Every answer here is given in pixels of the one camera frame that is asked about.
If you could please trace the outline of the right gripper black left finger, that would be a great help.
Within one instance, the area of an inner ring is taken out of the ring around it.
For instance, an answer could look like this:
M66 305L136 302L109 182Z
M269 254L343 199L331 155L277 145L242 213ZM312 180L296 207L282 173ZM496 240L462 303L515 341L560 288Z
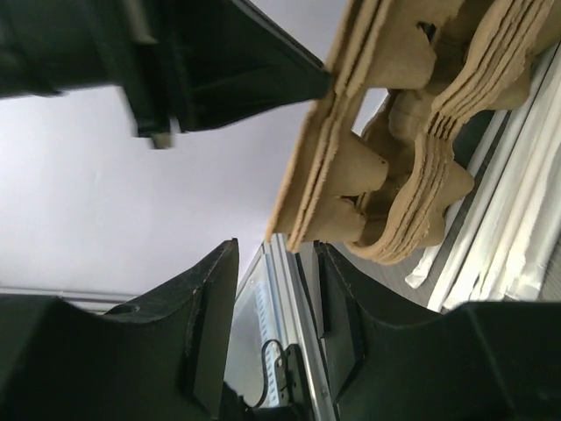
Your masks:
M2 419L216 419L238 263L227 240L103 315L53 296L4 296Z

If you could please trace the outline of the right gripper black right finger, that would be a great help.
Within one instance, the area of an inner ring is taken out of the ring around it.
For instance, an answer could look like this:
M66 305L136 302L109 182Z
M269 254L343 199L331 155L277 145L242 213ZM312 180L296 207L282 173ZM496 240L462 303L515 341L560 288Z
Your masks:
M557 420L558 303L441 314L316 243L330 393L342 420Z

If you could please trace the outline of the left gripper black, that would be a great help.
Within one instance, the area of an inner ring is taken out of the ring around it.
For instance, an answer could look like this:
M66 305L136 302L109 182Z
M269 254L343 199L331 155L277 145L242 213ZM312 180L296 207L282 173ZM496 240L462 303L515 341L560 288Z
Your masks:
M3 1L1 97L62 96L119 87L136 134L172 145L147 1Z

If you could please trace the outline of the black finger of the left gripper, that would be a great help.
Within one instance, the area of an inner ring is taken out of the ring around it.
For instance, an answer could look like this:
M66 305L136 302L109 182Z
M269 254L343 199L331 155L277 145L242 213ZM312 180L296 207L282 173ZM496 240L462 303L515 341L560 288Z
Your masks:
M168 1L184 132L214 130L330 86L323 62L250 1Z

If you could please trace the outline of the single brown cardboard cup carrier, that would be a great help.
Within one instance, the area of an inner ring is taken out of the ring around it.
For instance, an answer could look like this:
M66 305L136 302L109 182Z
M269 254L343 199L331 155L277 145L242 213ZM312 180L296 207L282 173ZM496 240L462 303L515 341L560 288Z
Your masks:
M360 140L353 123L370 88L420 89L436 62L425 25L443 28L458 1L350 1L325 62L332 80L302 124L268 222L266 238L356 241L366 218L352 198L379 189L388 163Z

